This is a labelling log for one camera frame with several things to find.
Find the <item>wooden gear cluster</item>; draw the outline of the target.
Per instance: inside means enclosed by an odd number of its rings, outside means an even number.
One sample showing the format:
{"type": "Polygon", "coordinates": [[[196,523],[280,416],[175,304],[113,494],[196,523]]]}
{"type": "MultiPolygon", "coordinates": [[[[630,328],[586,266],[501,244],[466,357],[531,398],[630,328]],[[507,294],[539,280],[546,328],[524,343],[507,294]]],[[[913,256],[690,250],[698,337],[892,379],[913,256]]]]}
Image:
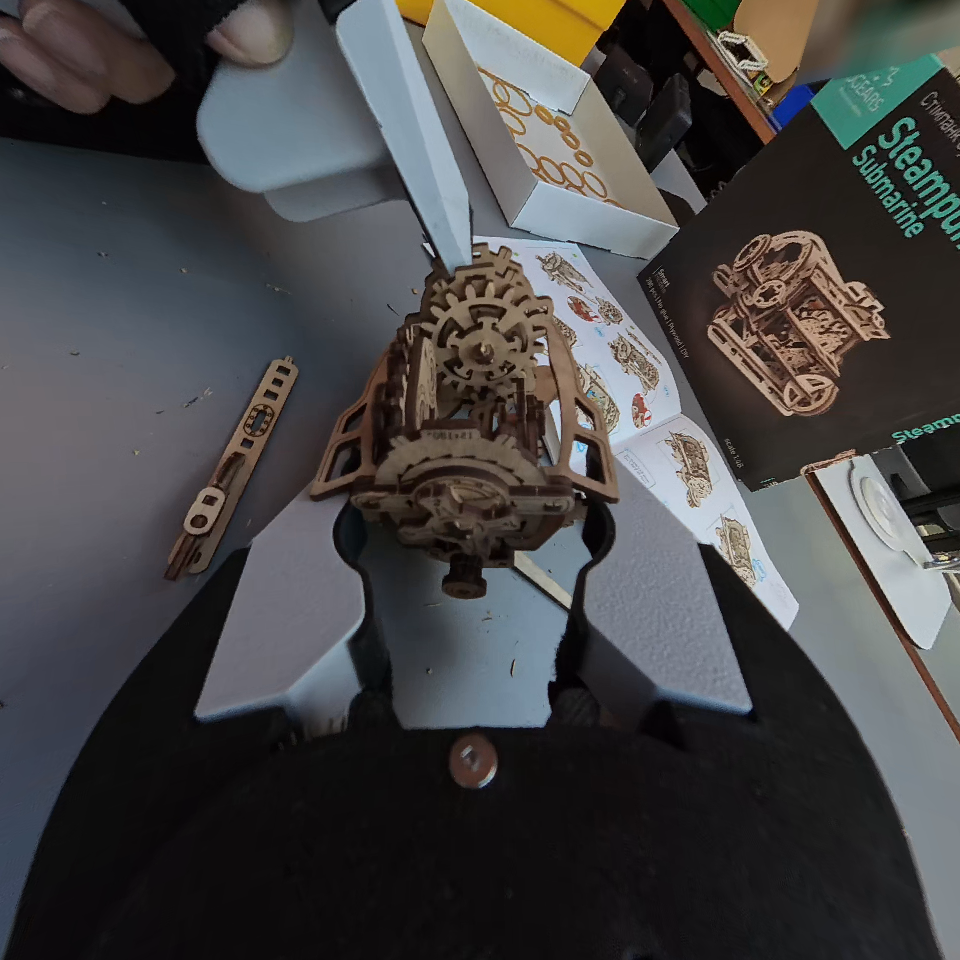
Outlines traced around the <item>wooden gear cluster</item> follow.
{"type": "Polygon", "coordinates": [[[406,322],[433,345],[437,416],[478,404],[537,396],[554,302],[538,295],[508,246],[474,244],[472,261],[451,274],[435,259],[421,306],[406,322]]]}

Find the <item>long wooden table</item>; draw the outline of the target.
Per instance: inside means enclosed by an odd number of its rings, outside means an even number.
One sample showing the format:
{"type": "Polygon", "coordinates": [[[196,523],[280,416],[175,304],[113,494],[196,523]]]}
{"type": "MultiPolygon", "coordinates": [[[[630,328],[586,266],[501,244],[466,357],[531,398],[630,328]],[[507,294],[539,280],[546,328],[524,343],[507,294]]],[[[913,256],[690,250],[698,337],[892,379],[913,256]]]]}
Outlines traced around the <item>long wooden table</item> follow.
{"type": "Polygon", "coordinates": [[[716,89],[734,105],[761,143],[768,145],[776,137],[778,127],[762,96],[729,65],[714,33],[684,2],[664,1],[663,5],[683,31],[700,66],[713,76],[716,89]]]}

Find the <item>blue plastic bin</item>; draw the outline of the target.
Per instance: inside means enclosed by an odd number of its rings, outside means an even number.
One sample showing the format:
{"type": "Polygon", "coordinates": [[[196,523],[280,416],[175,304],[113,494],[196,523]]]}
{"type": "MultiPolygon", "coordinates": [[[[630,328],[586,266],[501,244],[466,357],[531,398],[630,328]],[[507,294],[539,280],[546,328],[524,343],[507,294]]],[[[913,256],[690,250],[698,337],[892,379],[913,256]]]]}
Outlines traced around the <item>blue plastic bin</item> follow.
{"type": "Polygon", "coordinates": [[[794,85],[771,114],[772,124],[778,129],[785,127],[810,101],[816,92],[809,85],[794,85]]]}

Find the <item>black model kit box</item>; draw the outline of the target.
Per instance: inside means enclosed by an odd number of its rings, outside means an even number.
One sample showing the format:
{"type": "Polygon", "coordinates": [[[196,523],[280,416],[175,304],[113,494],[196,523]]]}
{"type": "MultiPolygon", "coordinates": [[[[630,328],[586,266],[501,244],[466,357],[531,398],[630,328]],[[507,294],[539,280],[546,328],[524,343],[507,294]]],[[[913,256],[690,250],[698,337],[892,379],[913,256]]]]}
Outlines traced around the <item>black model kit box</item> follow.
{"type": "Polygon", "coordinates": [[[830,81],[638,282],[750,491],[952,428],[958,79],[830,81]]]}

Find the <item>perforated wooden strip part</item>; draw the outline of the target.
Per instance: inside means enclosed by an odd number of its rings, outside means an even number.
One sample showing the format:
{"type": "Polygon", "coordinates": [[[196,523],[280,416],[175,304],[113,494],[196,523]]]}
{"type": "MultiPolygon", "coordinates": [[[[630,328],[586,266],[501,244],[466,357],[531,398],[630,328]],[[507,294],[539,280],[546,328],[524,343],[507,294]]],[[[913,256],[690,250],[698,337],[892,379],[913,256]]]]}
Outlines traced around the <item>perforated wooden strip part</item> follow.
{"type": "Polygon", "coordinates": [[[206,486],[186,512],[164,580],[178,582],[210,567],[298,376],[291,356],[268,366],[206,486]]]}

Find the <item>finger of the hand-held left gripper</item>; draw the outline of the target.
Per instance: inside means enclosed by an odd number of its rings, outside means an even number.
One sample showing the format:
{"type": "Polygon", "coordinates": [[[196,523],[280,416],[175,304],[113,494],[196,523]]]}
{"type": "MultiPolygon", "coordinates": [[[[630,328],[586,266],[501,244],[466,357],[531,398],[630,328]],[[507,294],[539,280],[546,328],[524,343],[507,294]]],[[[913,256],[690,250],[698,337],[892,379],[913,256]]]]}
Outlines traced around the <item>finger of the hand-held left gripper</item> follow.
{"type": "Polygon", "coordinates": [[[435,256],[471,265],[469,191],[397,3],[336,2],[335,33],[435,256]]]}

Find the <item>white cardboard tray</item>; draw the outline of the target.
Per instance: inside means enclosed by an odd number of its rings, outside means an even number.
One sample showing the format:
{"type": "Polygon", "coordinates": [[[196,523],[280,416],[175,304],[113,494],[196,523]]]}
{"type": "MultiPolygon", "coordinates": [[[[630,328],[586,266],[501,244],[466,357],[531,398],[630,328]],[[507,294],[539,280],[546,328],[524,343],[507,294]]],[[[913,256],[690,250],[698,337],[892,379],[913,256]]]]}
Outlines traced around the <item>white cardboard tray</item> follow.
{"type": "Polygon", "coordinates": [[[664,197],[588,73],[471,2],[435,2],[423,46],[508,224],[560,242],[649,259],[678,233],[664,197]],[[568,115],[625,209],[538,181],[477,66],[568,115]]]}

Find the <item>wooden mechanical model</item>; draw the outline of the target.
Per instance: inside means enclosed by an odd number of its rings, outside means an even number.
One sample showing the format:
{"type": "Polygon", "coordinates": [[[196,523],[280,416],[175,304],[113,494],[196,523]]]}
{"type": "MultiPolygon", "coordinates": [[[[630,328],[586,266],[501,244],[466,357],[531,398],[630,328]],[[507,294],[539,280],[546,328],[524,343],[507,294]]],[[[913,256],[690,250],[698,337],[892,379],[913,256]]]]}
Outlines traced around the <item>wooden mechanical model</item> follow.
{"type": "Polygon", "coordinates": [[[603,414],[570,344],[551,320],[543,339],[547,364],[509,372],[504,396],[467,399],[442,392],[446,369],[422,327],[399,328],[337,420],[309,497],[346,495],[402,546],[448,563],[447,595],[485,596],[485,570],[510,569],[589,504],[619,500],[603,414]]]}

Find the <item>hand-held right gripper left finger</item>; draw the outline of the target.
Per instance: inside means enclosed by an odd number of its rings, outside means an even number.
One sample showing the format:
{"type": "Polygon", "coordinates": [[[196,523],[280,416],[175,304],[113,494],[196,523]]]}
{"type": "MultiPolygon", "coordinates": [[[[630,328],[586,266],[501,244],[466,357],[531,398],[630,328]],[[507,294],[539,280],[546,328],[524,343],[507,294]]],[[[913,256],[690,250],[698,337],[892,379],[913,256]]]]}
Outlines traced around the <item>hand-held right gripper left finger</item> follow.
{"type": "Polygon", "coordinates": [[[354,699],[390,690],[390,654],[347,494],[306,490],[254,538],[195,706],[213,723],[281,710],[304,732],[344,732],[354,699]]]}

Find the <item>tan rounded board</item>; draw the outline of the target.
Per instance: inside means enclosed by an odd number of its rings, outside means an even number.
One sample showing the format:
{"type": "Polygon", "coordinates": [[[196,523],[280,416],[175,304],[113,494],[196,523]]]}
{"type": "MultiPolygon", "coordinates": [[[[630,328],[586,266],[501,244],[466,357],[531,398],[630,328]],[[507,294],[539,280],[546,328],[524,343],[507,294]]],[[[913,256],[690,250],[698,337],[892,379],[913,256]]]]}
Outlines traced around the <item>tan rounded board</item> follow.
{"type": "Polygon", "coordinates": [[[817,6],[817,1],[743,1],[738,6],[735,31],[766,57],[765,72],[773,84],[786,81],[799,67],[817,6]]]}

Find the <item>white frame part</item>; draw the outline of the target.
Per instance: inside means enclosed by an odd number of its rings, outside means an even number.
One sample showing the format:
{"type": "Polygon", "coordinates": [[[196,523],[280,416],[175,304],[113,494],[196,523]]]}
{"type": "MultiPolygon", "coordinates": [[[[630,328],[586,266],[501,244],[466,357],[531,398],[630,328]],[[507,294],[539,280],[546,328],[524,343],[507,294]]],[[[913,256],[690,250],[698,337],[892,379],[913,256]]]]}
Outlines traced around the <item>white frame part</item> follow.
{"type": "Polygon", "coordinates": [[[769,58],[749,35],[720,30],[710,39],[730,69],[748,77],[767,72],[769,58]]]}

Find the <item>white panel with wooden edge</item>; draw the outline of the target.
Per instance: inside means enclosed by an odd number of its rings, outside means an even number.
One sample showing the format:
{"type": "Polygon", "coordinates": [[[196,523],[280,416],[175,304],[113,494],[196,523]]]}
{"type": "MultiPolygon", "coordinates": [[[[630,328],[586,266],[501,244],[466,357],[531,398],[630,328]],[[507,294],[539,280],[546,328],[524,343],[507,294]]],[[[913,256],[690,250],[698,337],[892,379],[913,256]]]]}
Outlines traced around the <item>white panel with wooden edge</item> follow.
{"type": "MultiPolygon", "coordinates": [[[[956,503],[923,506],[923,512],[915,513],[907,509],[910,501],[927,498],[935,489],[903,450],[862,457],[870,457],[876,464],[915,523],[939,522],[958,532],[956,503]]],[[[810,470],[806,481],[889,621],[925,692],[958,738],[958,573],[924,570],[879,540],[851,493],[848,475],[855,458],[810,470]]]]}

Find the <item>plain wooden stick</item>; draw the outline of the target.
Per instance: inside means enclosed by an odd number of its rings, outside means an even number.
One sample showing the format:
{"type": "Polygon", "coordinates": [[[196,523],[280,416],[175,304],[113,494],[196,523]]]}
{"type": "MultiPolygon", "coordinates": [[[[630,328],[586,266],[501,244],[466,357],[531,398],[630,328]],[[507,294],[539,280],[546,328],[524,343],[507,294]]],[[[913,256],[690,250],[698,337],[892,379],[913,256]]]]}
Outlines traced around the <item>plain wooden stick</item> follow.
{"type": "Polygon", "coordinates": [[[522,552],[513,555],[512,569],[517,576],[550,599],[561,609],[569,612],[572,607],[572,595],[553,577],[539,567],[530,556],[522,552]]]}

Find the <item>open instruction booklet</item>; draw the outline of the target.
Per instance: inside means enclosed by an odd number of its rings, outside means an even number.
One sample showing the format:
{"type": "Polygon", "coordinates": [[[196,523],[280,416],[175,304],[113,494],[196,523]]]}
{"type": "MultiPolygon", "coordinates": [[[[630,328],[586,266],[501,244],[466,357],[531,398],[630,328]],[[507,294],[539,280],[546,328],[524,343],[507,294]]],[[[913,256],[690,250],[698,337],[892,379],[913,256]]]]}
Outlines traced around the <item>open instruction booklet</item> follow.
{"type": "Polygon", "coordinates": [[[603,415],[611,453],[703,545],[713,546],[782,627],[799,603],[762,543],[733,474],[682,411],[666,354],[654,346],[579,246],[484,237],[506,246],[554,303],[582,392],[603,415]]]}

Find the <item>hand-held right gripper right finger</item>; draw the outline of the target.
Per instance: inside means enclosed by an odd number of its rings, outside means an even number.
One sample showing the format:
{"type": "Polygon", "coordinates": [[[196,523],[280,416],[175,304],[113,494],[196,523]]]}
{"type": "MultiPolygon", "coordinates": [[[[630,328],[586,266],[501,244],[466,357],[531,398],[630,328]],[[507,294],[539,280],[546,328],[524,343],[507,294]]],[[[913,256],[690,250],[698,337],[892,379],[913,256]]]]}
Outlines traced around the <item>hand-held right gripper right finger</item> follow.
{"type": "Polygon", "coordinates": [[[589,553],[558,645],[551,701],[582,688],[622,729],[659,703],[746,716],[753,703],[700,542],[630,472],[588,500],[589,553]]]}

